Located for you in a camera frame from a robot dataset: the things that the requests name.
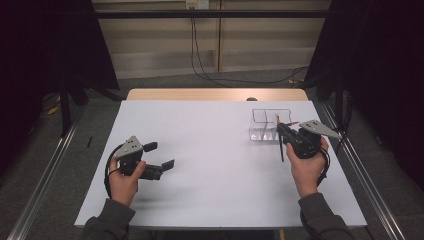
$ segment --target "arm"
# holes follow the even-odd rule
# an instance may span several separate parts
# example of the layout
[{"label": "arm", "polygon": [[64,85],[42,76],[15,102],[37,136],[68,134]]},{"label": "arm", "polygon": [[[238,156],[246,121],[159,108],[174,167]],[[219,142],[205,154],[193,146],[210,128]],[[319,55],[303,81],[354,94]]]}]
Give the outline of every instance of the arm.
[{"label": "arm", "polygon": [[[328,149],[324,138],[321,138],[321,145]],[[324,196],[318,192],[317,180],[324,168],[324,156],[317,153],[312,158],[299,159],[290,144],[287,144],[287,156],[301,198],[299,205],[305,229],[319,239],[354,239],[343,219],[334,215]]]},{"label": "arm", "polygon": [[[112,159],[110,172],[117,169],[117,159]],[[128,224],[135,215],[129,206],[138,191],[138,179],[146,168],[146,162],[141,161],[133,175],[124,176],[119,171],[109,175],[112,199],[106,199],[102,212],[98,217],[90,218],[81,236],[88,239],[124,239],[127,237]]]}]

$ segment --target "aluminum rail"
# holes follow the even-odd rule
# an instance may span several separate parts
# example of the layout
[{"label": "aluminum rail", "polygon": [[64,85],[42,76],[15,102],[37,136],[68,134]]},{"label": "aluminum rail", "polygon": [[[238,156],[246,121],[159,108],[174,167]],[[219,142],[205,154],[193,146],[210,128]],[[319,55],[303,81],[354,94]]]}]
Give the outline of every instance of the aluminum rail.
[{"label": "aluminum rail", "polygon": [[[334,119],[335,114],[333,109],[328,103],[322,104],[323,110],[326,114],[327,119],[330,122],[332,128],[337,128],[336,120]],[[381,223],[387,231],[391,240],[404,240],[406,239],[402,230],[400,229],[395,216],[393,215],[390,208],[387,206],[386,202],[383,200],[380,192],[377,190],[377,187],[374,185],[371,177],[369,176],[365,166],[362,164],[361,159],[356,153],[352,143],[349,138],[346,136],[345,140],[342,141],[342,147],[344,152],[349,159],[350,164],[352,165],[356,175],[359,178],[359,181],[362,184],[362,187],[365,190],[365,193],[368,196],[374,210],[376,211],[378,217],[380,218]]]},{"label": "aluminum rail", "polygon": [[84,110],[85,106],[81,107],[68,133],[59,140],[56,150],[53,153],[53,156],[50,158],[50,162],[47,165],[46,170],[44,171],[37,187],[32,193],[27,205],[21,212],[7,240],[23,240],[26,238],[28,231],[38,213],[38,210],[43,203],[44,196],[49,189],[54,174],[56,173],[56,170],[63,156],[65,155],[66,150],[68,149],[72,137],[74,136],[76,126],[78,125]]}]

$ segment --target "wall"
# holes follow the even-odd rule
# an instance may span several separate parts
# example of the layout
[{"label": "wall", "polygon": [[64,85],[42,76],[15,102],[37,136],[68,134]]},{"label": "wall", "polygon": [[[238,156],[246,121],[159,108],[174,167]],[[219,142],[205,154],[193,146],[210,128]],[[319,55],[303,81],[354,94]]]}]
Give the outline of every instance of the wall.
[{"label": "wall", "polygon": [[[94,0],[93,4],[96,10],[185,9],[185,1]],[[329,0],[210,0],[210,9],[325,10],[329,4]],[[118,78],[154,76],[159,73],[166,75],[166,72],[169,74],[192,72],[190,19],[99,21]],[[211,72],[309,65],[324,19],[196,19],[195,21],[202,65],[206,71]]]}]

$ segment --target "metal frame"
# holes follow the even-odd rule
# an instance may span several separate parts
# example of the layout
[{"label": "metal frame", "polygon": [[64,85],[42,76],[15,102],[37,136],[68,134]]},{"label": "metal frame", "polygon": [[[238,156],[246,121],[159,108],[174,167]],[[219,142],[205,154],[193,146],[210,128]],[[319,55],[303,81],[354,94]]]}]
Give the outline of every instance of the metal frame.
[{"label": "metal frame", "polygon": [[37,187],[32,193],[24,210],[21,212],[7,240],[23,240],[26,238],[28,231],[38,213],[38,210],[40,209],[43,203],[44,196],[46,195],[49,189],[49,186],[53,180],[53,176],[56,173],[59,164],[63,156],[65,155],[66,150],[68,149],[69,144],[71,143],[76,127],[83,115],[84,110],[85,106],[81,107],[68,133],[66,134],[66,136],[62,137],[59,140],[56,150],[53,153],[53,156],[51,157],[50,162],[43,173],[43,176],[38,182]]},{"label": "metal frame", "polygon": [[[330,122],[330,127],[337,128],[338,124],[335,120],[335,113],[333,109],[328,103],[322,104],[322,108],[325,112],[327,119]],[[387,206],[386,202],[383,200],[383,197],[377,190],[377,187],[374,185],[374,182],[372,181],[370,175],[365,169],[365,166],[362,164],[362,160],[359,158],[358,154],[355,151],[355,148],[353,147],[352,143],[350,142],[347,136],[345,137],[345,140],[342,141],[342,147],[359,181],[361,182],[361,185],[364,188],[368,199],[374,207],[377,216],[380,218],[381,223],[386,229],[390,239],[406,239],[404,234],[402,233],[402,230],[399,227],[399,224],[396,221],[395,216],[393,215],[390,208]]]},{"label": "metal frame", "polygon": [[[41,12],[49,18],[148,19],[148,18],[345,18],[352,15],[329,10],[97,10],[95,12]],[[62,136],[69,130],[67,89],[61,91],[63,108]]]}]

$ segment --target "cable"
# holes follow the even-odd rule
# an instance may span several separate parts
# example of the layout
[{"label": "cable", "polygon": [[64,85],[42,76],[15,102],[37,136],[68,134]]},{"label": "cable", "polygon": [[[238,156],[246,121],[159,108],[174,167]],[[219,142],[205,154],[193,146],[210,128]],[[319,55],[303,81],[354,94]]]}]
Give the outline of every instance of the cable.
[{"label": "cable", "polygon": [[[191,66],[193,68],[194,73],[205,80],[211,81],[213,83],[216,83],[218,85],[227,87],[227,88],[232,88],[231,86],[228,86],[226,84],[220,83],[218,81],[227,81],[227,82],[239,82],[239,83],[252,83],[252,84],[273,84],[273,83],[279,83],[279,82],[283,82],[286,80],[289,80],[290,78],[294,77],[296,74],[298,74],[301,70],[309,68],[308,66],[304,66],[304,67],[299,67],[299,68],[295,68],[292,71],[292,74],[289,75],[288,77],[282,78],[282,79],[277,79],[274,81],[268,81],[268,82],[258,82],[258,81],[249,81],[249,80],[241,80],[241,79],[229,79],[229,78],[211,78],[204,70],[203,68],[203,64],[202,64],[202,60],[200,58],[200,54],[199,54],[199,45],[197,42],[197,28],[196,28],[196,20],[194,18],[191,19]],[[200,69],[202,70],[202,73],[205,76],[200,75],[195,67],[194,67],[194,45],[196,45],[196,52],[197,52],[197,59],[199,61],[200,64]]]},{"label": "cable", "polygon": [[339,153],[339,149],[343,143],[343,141],[346,139],[347,137],[347,131],[349,129],[349,124],[350,124],[350,120],[352,119],[352,112],[353,112],[353,100],[352,97],[350,96],[350,94],[348,94],[348,98],[347,98],[347,103],[346,103],[346,112],[345,112],[345,116],[343,118],[343,126],[342,126],[342,139],[340,139],[339,144],[337,145],[336,148],[336,155],[338,155]]},{"label": "cable", "polygon": [[112,174],[114,171],[116,171],[116,170],[118,170],[118,169],[116,169],[116,170],[114,170],[114,171],[112,171],[112,172],[110,172],[109,173],[109,165],[110,165],[110,162],[112,161],[112,158],[113,158],[113,155],[115,154],[115,152],[116,151],[118,151],[122,146],[123,146],[124,144],[120,144],[119,146],[117,146],[113,151],[112,151],[112,153],[109,155],[109,158],[108,158],[108,160],[107,160],[107,163],[106,163],[106,167],[105,167],[105,179],[104,179],[104,184],[105,184],[105,188],[106,188],[106,192],[107,192],[107,195],[109,196],[109,198],[110,199],[112,199],[112,193],[111,193],[111,190],[110,190],[110,183],[109,183],[109,175],[110,174]]},{"label": "cable", "polygon": [[327,172],[328,169],[330,168],[330,155],[328,154],[327,150],[325,150],[323,147],[320,148],[319,152],[323,155],[324,159],[325,159],[325,164],[324,164],[324,169],[321,172],[321,175],[318,177],[317,180],[317,186],[319,186],[322,182],[322,180],[324,180],[324,178],[327,177]]}]

